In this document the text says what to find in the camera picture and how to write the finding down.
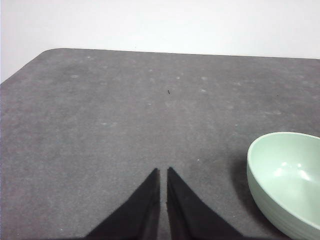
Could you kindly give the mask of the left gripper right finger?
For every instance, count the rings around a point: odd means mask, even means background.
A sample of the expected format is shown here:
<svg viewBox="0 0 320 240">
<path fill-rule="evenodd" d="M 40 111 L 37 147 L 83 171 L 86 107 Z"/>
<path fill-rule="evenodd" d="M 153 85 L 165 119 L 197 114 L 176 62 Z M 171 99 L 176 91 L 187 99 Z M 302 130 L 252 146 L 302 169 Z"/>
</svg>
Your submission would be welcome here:
<svg viewBox="0 0 320 240">
<path fill-rule="evenodd" d="M 167 170 L 167 213 L 173 240 L 244 238 L 208 207 L 172 167 Z"/>
</svg>

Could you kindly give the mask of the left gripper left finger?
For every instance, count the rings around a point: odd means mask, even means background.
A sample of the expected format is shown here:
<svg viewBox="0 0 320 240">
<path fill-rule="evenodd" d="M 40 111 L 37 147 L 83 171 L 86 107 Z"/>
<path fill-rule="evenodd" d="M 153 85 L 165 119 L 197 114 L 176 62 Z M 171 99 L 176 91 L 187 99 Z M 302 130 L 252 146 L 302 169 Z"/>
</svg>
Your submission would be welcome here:
<svg viewBox="0 0 320 240">
<path fill-rule="evenodd" d="M 85 236 L 86 240 L 155 240 L 160 216 L 160 170 L 155 168 L 133 194 Z"/>
</svg>

